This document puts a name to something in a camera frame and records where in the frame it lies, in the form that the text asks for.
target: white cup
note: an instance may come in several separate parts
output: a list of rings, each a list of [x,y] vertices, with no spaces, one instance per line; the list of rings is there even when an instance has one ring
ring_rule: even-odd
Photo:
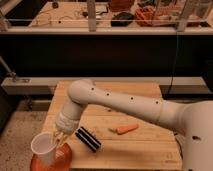
[[[36,135],[31,142],[31,150],[46,165],[51,165],[56,157],[56,144],[52,143],[52,133]]]

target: speckled floor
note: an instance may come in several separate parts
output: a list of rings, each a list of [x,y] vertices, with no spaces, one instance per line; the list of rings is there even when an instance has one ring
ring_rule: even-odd
[[[46,111],[16,111],[0,137],[0,171],[29,171],[30,142],[41,131]]]

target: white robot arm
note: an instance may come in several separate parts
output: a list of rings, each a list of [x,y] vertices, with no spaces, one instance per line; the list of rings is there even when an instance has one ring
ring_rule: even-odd
[[[70,100],[56,117],[56,128],[72,134],[88,104],[98,104],[176,131],[186,137],[184,171],[213,170],[213,102],[174,103],[161,98],[128,95],[102,90],[91,80],[73,82]]]

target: wooden table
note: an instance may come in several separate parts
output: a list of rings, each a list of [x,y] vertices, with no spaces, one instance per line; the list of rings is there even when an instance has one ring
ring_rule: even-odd
[[[42,131],[52,131],[55,115],[68,100],[66,91],[70,83],[58,83]],[[155,83],[97,82],[96,85],[112,91],[161,98],[159,86]],[[132,123],[138,123],[139,128],[124,135],[108,130]],[[98,105],[86,108],[80,125],[92,132],[102,146],[93,153],[74,134],[70,136],[68,144],[73,151],[72,169],[181,169],[174,135],[166,129]]]
[[[81,13],[87,10],[86,2],[58,2],[59,8],[52,8],[52,2],[47,2],[38,15],[30,23],[30,27],[71,27],[71,28],[88,28],[88,20],[84,18]],[[107,6],[107,3],[96,3]],[[132,14],[138,8],[133,5],[131,8]],[[97,27],[108,28],[111,27],[111,19],[119,12],[111,12],[102,14],[101,21],[98,21]],[[133,21],[128,27],[140,27]]]

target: orange carrot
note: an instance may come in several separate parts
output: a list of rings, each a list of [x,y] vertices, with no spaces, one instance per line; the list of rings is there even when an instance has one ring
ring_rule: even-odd
[[[138,124],[132,124],[132,125],[125,125],[125,126],[119,126],[116,128],[117,134],[125,134],[129,131],[133,131],[139,127]]]

